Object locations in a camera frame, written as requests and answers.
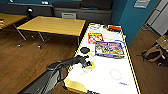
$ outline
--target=table leg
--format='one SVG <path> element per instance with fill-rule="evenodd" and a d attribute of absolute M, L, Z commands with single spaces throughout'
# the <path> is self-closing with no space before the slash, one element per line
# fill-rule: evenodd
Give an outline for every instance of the table leg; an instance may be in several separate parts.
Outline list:
<path fill-rule="evenodd" d="M 80 37 L 80 36 L 78 36 L 78 37 L 77 37 L 77 41 L 78 41 L 78 46 L 79 46 L 79 37 Z"/>
<path fill-rule="evenodd" d="M 17 29 L 17 27 L 15 26 L 15 24 L 13 24 L 13 26 L 14 26 L 15 29 L 18 31 L 18 33 L 22 36 L 22 38 L 23 38 L 24 40 L 27 40 L 27 39 L 25 38 L 25 36 L 20 32 L 20 30 Z"/>
<path fill-rule="evenodd" d="M 44 42 L 46 42 L 47 39 L 50 40 L 50 38 L 47 37 L 46 39 L 44 39 L 44 37 L 42 36 L 42 34 L 41 34 L 40 32 L 38 32 L 38 33 L 39 33 L 39 35 L 40 35 L 40 37 L 41 37 L 41 40 L 43 41 L 42 43 L 40 43 L 40 44 L 38 45 L 38 48 L 41 49 L 41 45 L 42 45 Z"/>
<path fill-rule="evenodd" d="M 19 29 L 17 29 L 17 27 L 15 26 L 15 24 L 13 24 L 14 28 L 17 30 L 17 32 L 21 35 L 21 37 L 24 39 L 23 41 L 21 41 L 17 47 L 21 47 L 21 43 L 25 42 L 27 39 L 25 38 L 25 36 L 20 32 Z"/>

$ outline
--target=yellow object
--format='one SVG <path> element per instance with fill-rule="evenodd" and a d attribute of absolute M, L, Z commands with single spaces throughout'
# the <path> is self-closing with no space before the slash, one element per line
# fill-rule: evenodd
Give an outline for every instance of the yellow object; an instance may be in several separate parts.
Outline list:
<path fill-rule="evenodd" d="M 91 65 L 92 66 L 89 66 L 90 69 L 93 69 L 94 68 L 94 62 L 93 61 L 90 61 Z"/>
<path fill-rule="evenodd" d="M 90 53 L 90 52 L 88 52 L 87 54 L 89 54 L 89 55 L 91 55 L 91 56 L 93 56 L 93 57 L 94 57 L 94 55 L 93 55 L 92 53 Z"/>
<path fill-rule="evenodd" d="M 96 33 L 96 31 L 89 31 L 89 33 Z"/>

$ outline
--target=wall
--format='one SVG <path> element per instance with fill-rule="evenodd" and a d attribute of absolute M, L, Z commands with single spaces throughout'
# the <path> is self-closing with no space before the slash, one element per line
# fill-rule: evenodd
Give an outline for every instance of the wall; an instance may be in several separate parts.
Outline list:
<path fill-rule="evenodd" d="M 129 46 L 159 0 L 151 0 L 147 8 L 134 8 L 136 0 L 128 0 L 118 25 L 122 26 Z"/>
<path fill-rule="evenodd" d="M 41 1 L 48 1 L 49 5 L 51 5 L 55 1 L 81 1 L 81 0 L 12 0 L 13 3 L 20 3 L 20 4 L 42 4 Z M 11 3 L 10 0 L 0 0 L 0 3 Z"/>
<path fill-rule="evenodd" d="M 112 24 L 118 25 L 120 22 L 122 13 L 124 12 L 124 8 L 126 6 L 128 0 L 113 0 L 112 7 Z"/>

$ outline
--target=bag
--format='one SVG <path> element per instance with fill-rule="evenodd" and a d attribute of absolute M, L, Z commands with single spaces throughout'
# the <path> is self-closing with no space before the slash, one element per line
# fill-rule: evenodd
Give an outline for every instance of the bag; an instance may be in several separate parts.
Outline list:
<path fill-rule="evenodd" d="M 160 46 L 154 46 L 147 51 L 142 52 L 142 57 L 147 61 L 154 62 L 163 55 Z"/>

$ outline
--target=wooden table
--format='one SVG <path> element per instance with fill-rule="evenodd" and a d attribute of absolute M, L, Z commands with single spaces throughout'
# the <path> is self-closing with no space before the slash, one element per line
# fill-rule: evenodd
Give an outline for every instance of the wooden table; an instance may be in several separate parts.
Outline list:
<path fill-rule="evenodd" d="M 40 32 L 77 36 L 79 44 L 79 36 L 84 24 L 85 20 L 38 16 L 19 26 L 18 29 L 37 31 L 42 41 L 45 41 L 45 39 Z"/>
<path fill-rule="evenodd" d="M 26 16 L 11 15 L 11 14 L 0 14 L 0 19 L 4 19 L 4 25 L 0 25 L 0 29 L 4 29 L 7 26 L 13 25 L 14 28 L 18 31 L 18 33 L 22 36 L 22 38 L 24 40 L 26 40 L 26 38 L 23 36 L 23 34 L 15 26 L 16 22 L 19 22 L 19 21 L 21 21 L 24 18 L 26 18 Z"/>
<path fill-rule="evenodd" d="M 104 42 L 116 41 L 123 44 L 122 49 L 124 50 L 125 57 L 122 59 L 114 59 L 101 56 L 89 56 L 88 60 L 93 61 L 95 67 L 91 69 L 91 71 L 86 72 L 81 68 L 80 63 L 73 65 L 73 68 L 64 80 L 67 89 L 80 94 L 86 94 L 88 92 L 90 92 L 88 94 L 95 94 L 91 93 L 91 91 L 100 94 L 141 94 L 129 52 L 125 45 L 123 33 L 110 32 L 104 29 L 103 25 L 99 28 L 98 24 L 90 24 L 79 49 L 88 47 L 92 54 L 95 54 L 95 44 L 88 43 L 88 33 L 93 31 L 101 33 Z M 79 49 L 76 55 L 83 56 L 84 54 L 82 54 Z"/>

